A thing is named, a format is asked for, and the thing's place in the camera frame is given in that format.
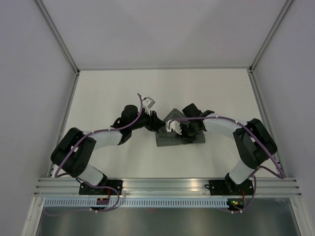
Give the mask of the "grey cloth napkin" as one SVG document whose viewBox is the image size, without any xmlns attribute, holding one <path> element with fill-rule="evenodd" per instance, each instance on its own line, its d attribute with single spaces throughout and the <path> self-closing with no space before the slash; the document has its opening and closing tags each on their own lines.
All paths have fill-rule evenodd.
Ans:
<svg viewBox="0 0 315 236">
<path fill-rule="evenodd" d="M 175 119 L 175 118 L 192 118 L 192 117 L 205 117 L 209 114 L 213 113 L 213 111 L 206 110 L 205 112 L 201 112 L 195 104 L 191 103 L 185 108 L 182 109 L 182 111 L 179 111 L 178 109 L 174 108 L 165 118 L 164 122 L 167 122 L 168 120 Z M 162 127 L 158 132 L 156 132 L 156 143 L 157 147 L 166 147 L 166 146 L 178 146 L 182 145 L 181 140 L 177 138 L 177 133 L 167 133 L 165 127 Z"/>
</svg>

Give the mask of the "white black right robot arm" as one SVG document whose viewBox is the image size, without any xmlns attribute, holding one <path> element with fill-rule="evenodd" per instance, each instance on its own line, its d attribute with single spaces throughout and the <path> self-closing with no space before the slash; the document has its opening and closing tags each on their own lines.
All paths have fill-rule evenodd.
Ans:
<svg viewBox="0 0 315 236">
<path fill-rule="evenodd" d="M 216 132 L 234 140 L 240 160 L 224 177 L 224 187 L 229 194 L 238 193 L 251 174 L 278 151 L 259 119 L 240 122 L 214 111 L 201 112 L 193 103 L 186 106 L 183 113 L 183 118 L 175 118 L 167 124 L 167 129 L 174 130 L 181 140 L 193 143 L 203 132 Z"/>
</svg>

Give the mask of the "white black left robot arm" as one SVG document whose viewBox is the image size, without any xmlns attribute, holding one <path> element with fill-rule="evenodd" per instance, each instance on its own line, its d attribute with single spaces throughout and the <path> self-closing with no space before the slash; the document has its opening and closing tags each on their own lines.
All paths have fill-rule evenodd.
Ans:
<svg viewBox="0 0 315 236">
<path fill-rule="evenodd" d="M 146 128 L 157 132 L 164 126 L 165 122 L 158 118 L 155 111 L 146 113 L 144 108 L 138 110 L 134 105 L 127 105 L 110 131 L 87 136 L 78 128 L 71 128 L 52 152 L 51 161 L 66 174 L 83 181 L 92 191 L 101 195 L 107 190 L 108 177 L 89 163 L 93 151 L 124 144 L 136 129 Z"/>
</svg>

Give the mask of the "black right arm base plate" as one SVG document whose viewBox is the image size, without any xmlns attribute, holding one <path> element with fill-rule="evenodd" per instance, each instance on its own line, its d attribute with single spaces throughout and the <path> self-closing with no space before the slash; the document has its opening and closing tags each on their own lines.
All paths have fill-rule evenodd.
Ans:
<svg viewBox="0 0 315 236">
<path fill-rule="evenodd" d="M 240 185 L 232 184 L 229 187 L 223 179 L 209 180 L 205 187 L 211 196 L 251 196 L 254 193 L 253 183 L 249 179 Z"/>
</svg>

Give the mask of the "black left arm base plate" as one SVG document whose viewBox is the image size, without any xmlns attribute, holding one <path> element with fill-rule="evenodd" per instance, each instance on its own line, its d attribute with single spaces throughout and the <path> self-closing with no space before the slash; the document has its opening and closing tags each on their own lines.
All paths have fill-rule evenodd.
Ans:
<svg viewBox="0 0 315 236">
<path fill-rule="evenodd" d="M 91 187 L 86 183 L 81 183 L 79 195 L 101 196 L 121 195 L 123 189 L 123 181 L 121 179 L 109 179 L 107 182 L 101 182 L 97 187 Z"/>
</svg>

